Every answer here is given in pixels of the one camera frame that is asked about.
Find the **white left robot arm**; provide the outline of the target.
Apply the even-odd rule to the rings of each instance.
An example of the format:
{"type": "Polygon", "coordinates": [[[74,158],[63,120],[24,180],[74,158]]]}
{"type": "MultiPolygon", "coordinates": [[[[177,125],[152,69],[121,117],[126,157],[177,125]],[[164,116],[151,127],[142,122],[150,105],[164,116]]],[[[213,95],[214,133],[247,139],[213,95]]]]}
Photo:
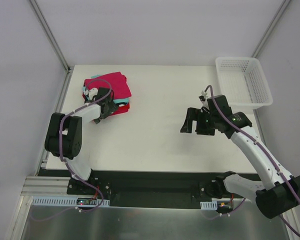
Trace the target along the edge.
{"type": "Polygon", "coordinates": [[[94,191],[102,193],[90,179],[92,169],[83,151],[84,127],[90,122],[100,122],[117,109],[114,91],[108,86],[93,90],[92,97],[79,108],[67,114],[55,112],[50,117],[44,148],[60,159],[72,179],[79,181],[79,190],[86,195],[94,191]]]}

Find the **white plastic basket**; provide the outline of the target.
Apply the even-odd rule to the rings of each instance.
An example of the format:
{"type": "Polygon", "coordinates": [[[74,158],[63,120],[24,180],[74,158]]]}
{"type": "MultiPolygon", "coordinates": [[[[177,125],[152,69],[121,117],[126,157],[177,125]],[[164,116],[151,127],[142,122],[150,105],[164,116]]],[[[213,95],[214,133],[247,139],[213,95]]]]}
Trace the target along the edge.
{"type": "Polygon", "coordinates": [[[217,57],[215,66],[220,93],[226,96],[230,106],[253,111],[273,104],[272,93],[258,59],[217,57]]]}

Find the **red t shirt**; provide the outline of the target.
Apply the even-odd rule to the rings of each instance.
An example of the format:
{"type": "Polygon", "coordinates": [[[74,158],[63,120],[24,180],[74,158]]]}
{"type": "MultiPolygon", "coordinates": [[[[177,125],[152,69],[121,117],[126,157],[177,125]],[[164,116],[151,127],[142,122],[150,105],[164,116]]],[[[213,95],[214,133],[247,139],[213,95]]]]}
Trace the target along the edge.
{"type": "MultiPolygon", "coordinates": [[[[90,101],[89,90],[83,86],[82,87],[82,97],[84,102],[90,101]]],[[[112,115],[123,114],[129,111],[130,109],[130,99],[129,98],[117,98],[113,102],[117,105],[118,109],[112,115]]]]}

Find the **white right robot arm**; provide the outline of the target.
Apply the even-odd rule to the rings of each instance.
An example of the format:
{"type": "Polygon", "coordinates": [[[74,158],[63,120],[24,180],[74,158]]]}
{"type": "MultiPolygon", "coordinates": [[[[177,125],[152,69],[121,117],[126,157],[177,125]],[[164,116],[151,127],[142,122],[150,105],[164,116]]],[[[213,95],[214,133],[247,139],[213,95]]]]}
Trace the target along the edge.
{"type": "Polygon", "coordinates": [[[231,140],[245,155],[260,181],[253,181],[233,171],[218,175],[204,188],[212,198],[240,195],[256,203],[260,212],[273,219],[299,205],[300,176],[294,177],[259,141],[256,130],[246,114],[234,113],[224,95],[214,98],[200,96],[206,105],[189,107],[181,133],[192,133],[193,123],[198,135],[214,136],[216,131],[231,140]]]}

